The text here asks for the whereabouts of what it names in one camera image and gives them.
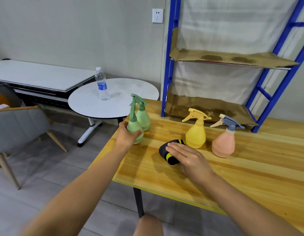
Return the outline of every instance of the hand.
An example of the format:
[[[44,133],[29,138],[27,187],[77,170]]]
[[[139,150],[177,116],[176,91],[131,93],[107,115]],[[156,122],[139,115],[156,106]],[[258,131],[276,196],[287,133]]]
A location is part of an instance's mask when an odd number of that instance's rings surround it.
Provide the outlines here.
[[[133,145],[136,138],[139,137],[143,131],[138,130],[135,133],[131,134],[126,129],[127,125],[128,122],[125,121],[119,123],[118,133],[116,136],[116,147],[128,151]]]
[[[179,167],[194,183],[204,187],[216,175],[208,160],[192,147],[180,143],[168,143],[166,150],[179,160]]]

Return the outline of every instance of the cardboard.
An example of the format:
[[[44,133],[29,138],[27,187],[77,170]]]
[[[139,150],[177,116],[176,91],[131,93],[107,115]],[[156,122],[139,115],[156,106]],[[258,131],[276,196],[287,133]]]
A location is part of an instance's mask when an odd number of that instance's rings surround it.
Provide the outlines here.
[[[206,50],[179,50],[177,48],[178,27],[174,28],[172,34],[170,57],[176,61],[203,61],[216,63],[245,64],[260,66],[263,68],[287,67],[298,65],[299,63],[280,58],[272,52],[256,54],[238,54],[215,52]]]
[[[228,103],[219,99],[178,96],[172,94],[172,85],[173,83],[167,91],[165,106],[165,112],[170,116],[185,118],[189,115],[188,109],[195,108],[212,118],[206,121],[217,122],[220,120],[219,115],[225,114],[242,125],[258,125],[244,105]]]

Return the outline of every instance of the gray spray nozzle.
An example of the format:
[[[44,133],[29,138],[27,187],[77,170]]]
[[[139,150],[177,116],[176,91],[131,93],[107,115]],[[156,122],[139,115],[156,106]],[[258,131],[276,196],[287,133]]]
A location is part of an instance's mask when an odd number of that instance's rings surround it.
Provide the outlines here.
[[[226,116],[224,114],[220,114],[219,116],[221,119],[220,121],[216,122],[215,124],[211,125],[210,127],[216,127],[219,125],[227,125],[228,126],[228,130],[229,131],[235,131],[235,129],[237,128],[242,128],[244,129],[245,127],[242,126],[241,124],[239,124],[236,120],[234,120],[233,118]]]

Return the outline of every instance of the electrical outlet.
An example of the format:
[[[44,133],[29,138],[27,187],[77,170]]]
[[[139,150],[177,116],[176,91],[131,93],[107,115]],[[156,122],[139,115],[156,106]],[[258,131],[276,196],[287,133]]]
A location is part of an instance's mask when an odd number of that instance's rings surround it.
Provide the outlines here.
[[[163,13],[164,9],[152,9],[152,22],[153,23],[163,23]]]

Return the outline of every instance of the round white table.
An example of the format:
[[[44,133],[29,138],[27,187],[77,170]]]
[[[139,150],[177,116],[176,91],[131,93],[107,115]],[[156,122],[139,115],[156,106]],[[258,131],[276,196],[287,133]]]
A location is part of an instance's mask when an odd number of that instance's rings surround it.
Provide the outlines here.
[[[138,79],[107,79],[107,90],[111,99],[103,101],[99,96],[96,82],[79,87],[69,96],[68,104],[73,111],[88,117],[90,127],[79,139],[77,146],[81,147],[84,141],[102,121],[93,119],[118,119],[118,123],[130,113],[132,102],[131,94],[142,98],[158,100],[159,91],[152,84]]]

